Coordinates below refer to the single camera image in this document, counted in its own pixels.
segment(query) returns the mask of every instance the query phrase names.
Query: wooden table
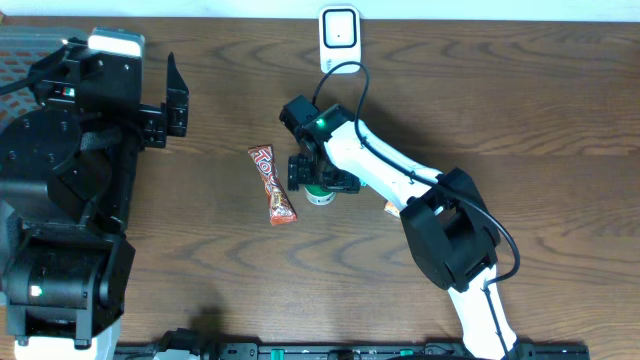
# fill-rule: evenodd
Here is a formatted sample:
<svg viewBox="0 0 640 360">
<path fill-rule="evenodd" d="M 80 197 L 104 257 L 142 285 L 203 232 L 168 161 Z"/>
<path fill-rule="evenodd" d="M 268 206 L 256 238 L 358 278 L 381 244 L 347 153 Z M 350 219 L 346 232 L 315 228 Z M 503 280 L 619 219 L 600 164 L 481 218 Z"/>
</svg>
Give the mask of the wooden table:
<svg viewBox="0 0 640 360">
<path fill-rule="evenodd" d="M 271 227 L 247 154 L 297 152 L 278 121 L 321 77 L 315 20 L 8 18 L 7 25 L 126 28 L 147 39 L 144 100 L 176 54 L 188 136 L 141 154 L 137 249 L 121 340 L 177 327 L 264 342 L 460 338 L 448 295 L 414 265 L 371 189 L 327 207 L 290 193 L 300 220 Z M 372 84 L 363 118 L 414 159 L 469 172 L 522 252 L 500 286 L 512 328 L 582 341 L 593 359 L 640 352 L 640 25 L 364 21 Z M 360 75 L 322 107 L 355 107 Z M 499 247 L 500 269 L 511 264 Z M 0 356 L 13 345 L 2 338 Z"/>
</svg>

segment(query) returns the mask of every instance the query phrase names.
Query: white rectangular object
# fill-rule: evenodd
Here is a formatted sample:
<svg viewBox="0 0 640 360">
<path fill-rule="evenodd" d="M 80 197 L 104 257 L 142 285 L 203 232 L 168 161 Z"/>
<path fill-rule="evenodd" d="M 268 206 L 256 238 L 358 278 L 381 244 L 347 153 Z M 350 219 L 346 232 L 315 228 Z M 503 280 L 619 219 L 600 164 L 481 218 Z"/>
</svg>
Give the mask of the white rectangular object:
<svg viewBox="0 0 640 360">
<path fill-rule="evenodd" d="M 320 11 L 318 19 L 320 38 L 320 68 L 325 74 L 346 61 L 360 61 L 362 41 L 360 38 L 360 13 L 353 6 L 327 6 Z M 336 70 L 336 74 L 358 71 L 358 65 L 347 65 Z"/>
</svg>

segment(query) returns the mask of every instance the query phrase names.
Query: wood grain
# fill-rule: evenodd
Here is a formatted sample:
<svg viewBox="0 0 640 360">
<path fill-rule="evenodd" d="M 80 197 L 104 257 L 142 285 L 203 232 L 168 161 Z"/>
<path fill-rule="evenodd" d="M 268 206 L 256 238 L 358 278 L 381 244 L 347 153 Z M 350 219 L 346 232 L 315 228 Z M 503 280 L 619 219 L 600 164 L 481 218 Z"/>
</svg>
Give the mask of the wood grain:
<svg viewBox="0 0 640 360">
<path fill-rule="evenodd" d="M 315 21 L 7 24 L 141 32 L 145 101 L 162 99 L 170 51 L 190 88 L 188 137 L 140 157 L 123 341 L 189 326 L 264 342 L 461 337 L 370 189 L 328 207 L 290 193 L 300 221 L 268 224 L 246 149 L 273 143 L 281 172 L 296 152 L 278 114 L 321 77 Z M 516 238 L 522 269 L 500 287 L 513 329 L 584 342 L 593 359 L 637 358 L 640 25 L 364 21 L 362 34 L 367 124 L 416 160 L 469 172 Z M 331 79 L 320 105 L 355 106 L 361 81 Z M 499 258 L 512 264 L 504 245 Z M 0 357 L 12 347 L 3 337 Z"/>
</svg>

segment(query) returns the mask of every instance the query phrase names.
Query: red snack wrapper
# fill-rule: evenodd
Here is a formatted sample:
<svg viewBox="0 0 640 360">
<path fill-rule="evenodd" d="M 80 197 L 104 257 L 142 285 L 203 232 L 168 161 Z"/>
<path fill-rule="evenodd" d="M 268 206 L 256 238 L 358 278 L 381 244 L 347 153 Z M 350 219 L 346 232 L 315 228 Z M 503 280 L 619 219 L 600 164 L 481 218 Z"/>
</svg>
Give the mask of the red snack wrapper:
<svg viewBox="0 0 640 360">
<path fill-rule="evenodd" d="M 273 146 L 261 145 L 249 148 L 249 155 L 256 164 L 264 182 L 264 190 L 267 192 L 267 201 L 269 201 L 271 225 L 297 221 L 298 215 L 296 215 L 296 211 L 291 206 L 291 202 L 284 192 L 280 180 L 278 180 L 276 163 L 273 160 Z"/>
</svg>

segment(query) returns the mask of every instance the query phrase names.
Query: white backdrop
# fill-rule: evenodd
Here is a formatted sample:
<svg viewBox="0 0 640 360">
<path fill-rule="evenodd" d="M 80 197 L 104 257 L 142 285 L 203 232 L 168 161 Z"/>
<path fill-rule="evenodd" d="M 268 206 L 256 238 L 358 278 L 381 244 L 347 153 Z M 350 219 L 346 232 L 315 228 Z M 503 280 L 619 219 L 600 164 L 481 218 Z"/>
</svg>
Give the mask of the white backdrop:
<svg viewBox="0 0 640 360">
<path fill-rule="evenodd" d="M 364 19 L 640 21 L 640 0 L 0 0 L 8 15 L 315 18 L 351 4 Z"/>
</svg>

